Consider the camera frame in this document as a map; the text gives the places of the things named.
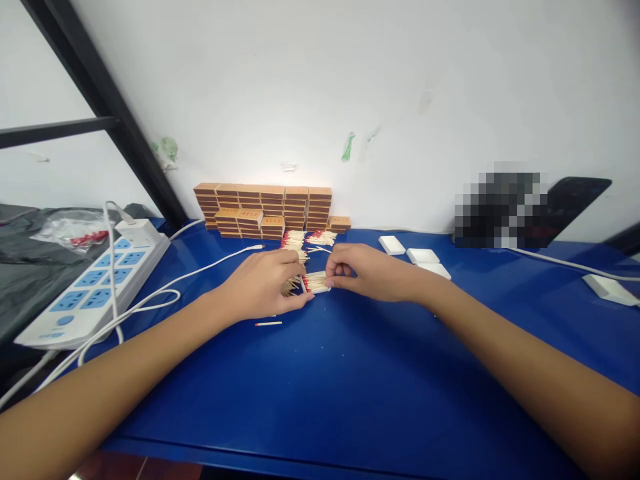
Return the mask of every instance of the black bed frame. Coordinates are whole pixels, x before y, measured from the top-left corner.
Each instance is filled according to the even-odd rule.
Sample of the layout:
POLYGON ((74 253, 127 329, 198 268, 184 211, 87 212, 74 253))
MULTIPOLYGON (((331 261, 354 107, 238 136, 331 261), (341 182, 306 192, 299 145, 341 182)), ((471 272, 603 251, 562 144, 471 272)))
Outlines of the black bed frame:
MULTIPOLYGON (((96 118, 0 130, 0 149, 105 130, 172 229, 187 214, 69 0, 21 0, 96 118)), ((640 223, 605 243, 640 252, 640 223)))

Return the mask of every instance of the black phone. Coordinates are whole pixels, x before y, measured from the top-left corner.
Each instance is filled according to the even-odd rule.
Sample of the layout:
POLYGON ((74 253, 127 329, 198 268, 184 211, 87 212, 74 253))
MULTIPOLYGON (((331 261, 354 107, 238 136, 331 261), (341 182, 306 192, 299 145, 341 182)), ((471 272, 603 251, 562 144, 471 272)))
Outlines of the black phone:
POLYGON ((547 242, 567 228, 610 184, 609 179, 565 177, 552 186, 547 193, 547 242))

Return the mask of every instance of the blue table surface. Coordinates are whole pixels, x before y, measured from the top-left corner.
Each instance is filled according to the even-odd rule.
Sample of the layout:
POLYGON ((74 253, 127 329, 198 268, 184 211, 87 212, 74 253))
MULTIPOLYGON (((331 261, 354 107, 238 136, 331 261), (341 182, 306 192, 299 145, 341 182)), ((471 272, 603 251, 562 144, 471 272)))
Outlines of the blue table surface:
MULTIPOLYGON (((434 250, 463 290, 640 393, 640 309, 599 299, 580 271, 502 249, 456 249, 446 235, 351 230, 338 242, 381 249, 380 235, 434 250)), ((173 241, 135 301, 257 242, 192 227, 173 241)), ((554 242, 542 253, 640 275, 637 262, 604 245, 554 242)), ((178 283, 180 301, 135 314, 123 324, 125 336, 217 287, 248 255, 178 283)), ((307 271, 323 270, 328 254, 310 256, 307 271)), ((640 294, 640 285, 626 286, 640 294)), ((430 312, 333 289, 278 319, 283 324, 274 327, 242 322, 207 342, 104 448, 302 478, 583 478, 430 312)), ((114 344, 112 335, 89 356, 114 344)))

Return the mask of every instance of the left hand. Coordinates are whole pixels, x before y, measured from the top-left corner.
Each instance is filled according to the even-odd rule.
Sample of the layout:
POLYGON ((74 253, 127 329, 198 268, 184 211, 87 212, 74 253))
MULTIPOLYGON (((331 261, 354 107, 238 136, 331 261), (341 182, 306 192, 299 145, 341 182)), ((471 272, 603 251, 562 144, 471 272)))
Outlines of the left hand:
POLYGON ((206 295, 217 297, 232 322, 262 319, 298 310, 314 298, 312 293, 285 297, 280 288, 286 280, 304 275, 306 270, 291 250, 254 253, 218 288, 206 295))

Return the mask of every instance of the forearm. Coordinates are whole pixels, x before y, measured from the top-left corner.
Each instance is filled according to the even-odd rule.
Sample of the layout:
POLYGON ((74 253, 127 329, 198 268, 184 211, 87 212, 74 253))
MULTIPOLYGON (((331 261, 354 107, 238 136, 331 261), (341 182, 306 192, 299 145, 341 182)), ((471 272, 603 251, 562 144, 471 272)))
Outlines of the forearm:
POLYGON ((2 414, 3 478, 68 478, 166 374, 232 323, 209 311, 207 295, 2 414))
POLYGON ((640 399, 554 349, 451 282, 426 275, 417 303, 434 313, 590 476, 637 467, 640 399))

